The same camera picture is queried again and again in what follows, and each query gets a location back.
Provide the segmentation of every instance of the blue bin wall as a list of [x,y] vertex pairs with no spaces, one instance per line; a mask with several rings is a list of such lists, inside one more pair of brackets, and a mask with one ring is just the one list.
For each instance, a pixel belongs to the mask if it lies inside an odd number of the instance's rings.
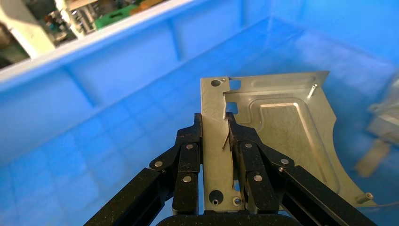
[[0,84],[0,165],[265,19],[269,12],[268,0],[195,1]]
[[273,15],[399,64],[399,1],[276,0]]

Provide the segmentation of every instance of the hole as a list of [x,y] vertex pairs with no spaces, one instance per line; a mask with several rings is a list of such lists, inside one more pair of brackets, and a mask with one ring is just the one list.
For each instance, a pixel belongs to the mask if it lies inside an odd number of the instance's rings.
[[212,82],[211,82],[211,85],[212,86],[219,86],[220,85],[220,81],[219,80],[213,80]]
[[219,205],[223,202],[223,193],[219,190],[213,190],[209,193],[209,201],[214,205]]
[[238,182],[238,180],[234,180],[234,190],[239,192],[239,182]]
[[238,114],[237,102],[226,102],[226,112]]
[[241,88],[241,80],[230,80],[230,90],[239,90]]

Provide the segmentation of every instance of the blue plastic bin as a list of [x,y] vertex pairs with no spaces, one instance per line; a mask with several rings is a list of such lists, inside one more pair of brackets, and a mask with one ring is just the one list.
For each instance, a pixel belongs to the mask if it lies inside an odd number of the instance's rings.
[[84,224],[192,124],[201,77],[316,70],[342,165],[385,205],[362,211],[394,225],[398,150],[368,179],[351,169],[399,63],[398,1],[188,1],[101,38],[129,20],[0,72],[0,225]]

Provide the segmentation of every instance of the machinery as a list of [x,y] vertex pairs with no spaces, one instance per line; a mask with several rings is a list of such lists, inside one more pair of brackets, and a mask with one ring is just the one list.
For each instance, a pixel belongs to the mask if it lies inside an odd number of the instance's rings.
[[11,39],[17,42],[7,40],[6,43],[22,47],[22,50],[3,51],[2,55],[6,56],[2,57],[10,62],[2,65],[36,58],[65,42],[83,38],[161,2],[163,0],[1,1],[0,21],[5,29],[0,30],[0,36],[8,37],[10,33]]
[[[354,207],[375,206],[372,194],[341,171],[329,145],[335,116],[317,88],[327,75],[202,79],[194,125],[178,130],[175,145],[85,225],[147,226],[172,197],[173,216],[159,226],[375,225]],[[234,114],[226,113],[229,102],[237,104]],[[333,167],[319,164],[323,154]],[[205,210],[198,215],[201,164]]]

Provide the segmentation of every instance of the screw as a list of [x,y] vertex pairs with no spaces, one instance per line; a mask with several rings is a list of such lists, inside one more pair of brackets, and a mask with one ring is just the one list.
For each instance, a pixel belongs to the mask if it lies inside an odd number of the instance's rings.
[[163,164],[163,162],[161,162],[161,161],[157,161],[157,162],[155,162],[155,166],[156,167],[160,167],[160,166],[162,166],[162,164]]
[[188,183],[188,182],[191,181],[191,177],[190,177],[190,176],[185,176],[185,177],[183,178],[183,181],[186,182],[186,183]]
[[255,175],[254,176],[255,181],[262,181],[262,176],[261,175]]

